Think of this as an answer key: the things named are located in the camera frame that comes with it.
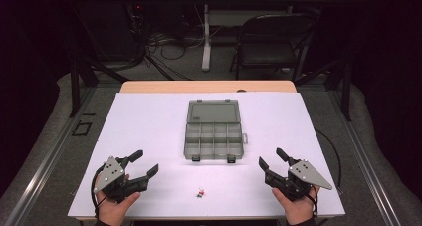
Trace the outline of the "white table board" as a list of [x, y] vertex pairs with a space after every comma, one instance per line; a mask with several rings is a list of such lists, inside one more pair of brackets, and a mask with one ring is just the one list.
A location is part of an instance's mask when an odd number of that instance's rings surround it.
[[[234, 93], [245, 154], [225, 160], [187, 160], [183, 153], [188, 104], [192, 94], [119, 94], [115, 97], [93, 150], [86, 173], [70, 207], [78, 219], [94, 215], [91, 182], [110, 156], [137, 150], [143, 157], [126, 171], [140, 177], [155, 164], [159, 170], [127, 215], [139, 220], [278, 218], [284, 211], [265, 184], [262, 157], [280, 175], [288, 166], [276, 154], [308, 160], [326, 179], [332, 176], [321, 151], [302, 96], [298, 93]], [[205, 195], [197, 198], [202, 187]]]

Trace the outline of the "clear grey compartment box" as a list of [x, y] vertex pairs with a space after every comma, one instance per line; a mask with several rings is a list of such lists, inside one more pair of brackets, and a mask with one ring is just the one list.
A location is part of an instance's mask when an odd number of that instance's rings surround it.
[[244, 156], [245, 141], [237, 100], [189, 102], [184, 137], [187, 160], [235, 163]]

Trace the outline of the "black metal stand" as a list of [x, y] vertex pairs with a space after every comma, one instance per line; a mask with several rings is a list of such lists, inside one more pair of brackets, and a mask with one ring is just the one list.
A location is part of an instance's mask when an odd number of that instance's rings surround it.
[[340, 109], [346, 120], [351, 121], [350, 117], [350, 91], [351, 91], [351, 63], [348, 60], [334, 60], [318, 68], [315, 71], [305, 74], [303, 77], [294, 80], [296, 86], [303, 85], [316, 78], [322, 73], [328, 72], [328, 77], [324, 82], [327, 90], [335, 90], [339, 84], [341, 86]]
[[99, 83], [94, 70], [99, 70], [120, 83], [128, 81], [128, 78], [106, 67], [101, 62], [86, 55], [76, 55], [70, 66], [72, 92], [72, 110], [70, 117], [74, 117], [81, 107], [80, 81], [83, 81], [89, 88], [95, 88]]

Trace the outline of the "aluminium floor rail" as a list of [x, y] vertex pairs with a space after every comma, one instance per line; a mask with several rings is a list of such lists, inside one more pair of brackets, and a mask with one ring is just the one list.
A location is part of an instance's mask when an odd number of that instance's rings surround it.
[[71, 93], [67, 88], [61, 88], [51, 116], [23, 166], [0, 198], [0, 226], [19, 226], [25, 221], [95, 90], [83, 88], [82, 96], [78, 100], [80, 106], [76, 113], [69, 117], [67, 110], [72, 106]]
[[328, 91], [328, 96], [335, 109], [337, 117], [345, 128], [347, 135], [352, 142], [353, 153], [363, 174], [366, 185], [368, 186], [372, 198], [374, 199], [378, 211], [380, 212], [386, 226], [402, 226], [396, 212], [389, 200], [386, 191], [381, 184], [376, 172], [366, 154], [364, 145], [362, 144], [353, 124], [348, 121], [341, 110], [341, 100], [337, 92]]

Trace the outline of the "black folding chair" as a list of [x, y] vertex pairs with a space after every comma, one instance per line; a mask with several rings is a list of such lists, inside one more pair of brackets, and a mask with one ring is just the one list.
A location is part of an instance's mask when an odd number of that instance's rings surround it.
[[266, 14], [247, 20], [239, 30], [229, 71], [240, 69], [292, 70], [296, 78], [308, 38], [316, 26], [308, 14]]

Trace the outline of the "person's left hand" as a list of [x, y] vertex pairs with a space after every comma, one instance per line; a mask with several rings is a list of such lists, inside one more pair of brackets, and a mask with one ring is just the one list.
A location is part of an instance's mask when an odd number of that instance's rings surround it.
[[140, 193], [134, 192], [130, 196], [126, 197], [120, 203], [116, 203], [109, 200], [106, 195], [99, 191], [96, 194], [98, 206], [98, 218], [103, 221], [108, 221], [111, 226], [121, 226], [128, 209], [139, 199]]

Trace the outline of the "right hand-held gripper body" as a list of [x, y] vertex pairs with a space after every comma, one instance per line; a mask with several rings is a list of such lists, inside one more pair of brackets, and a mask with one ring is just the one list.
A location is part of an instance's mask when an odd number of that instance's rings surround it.
[[265, 183], [279, 189], [289, 200], [296, 201], [309, 194], [313, 186], [332, 190], [332, 185], [307, 161], [287, 157], [288, 175], [281, 176], [264, 163]]

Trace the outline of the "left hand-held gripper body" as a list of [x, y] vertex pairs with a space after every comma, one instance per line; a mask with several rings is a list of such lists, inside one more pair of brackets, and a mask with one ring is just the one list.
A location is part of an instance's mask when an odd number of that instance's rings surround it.
[[148, 187], [148, 177], [142, 176], [132, 180], [126, 179], [125, 169], [129, 163], [124, 158], [110, 156], [99, 168], [100, 177], [94, 177], [94, 194], [102, 191], [105, 196], [117, 203], [123, 201], [134, 192], [143, 192]]

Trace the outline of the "person's right hand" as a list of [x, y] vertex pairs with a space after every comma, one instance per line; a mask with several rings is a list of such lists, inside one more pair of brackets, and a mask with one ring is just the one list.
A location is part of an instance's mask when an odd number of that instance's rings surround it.
[[272, 189], [273, 195], [285, 210], [286, 220], [315, 219], [313, 201], [317, 198], [318, 192], [319, 187], [315, 186], [308, 193], [308, 197], [291, 201], [278, 188]]

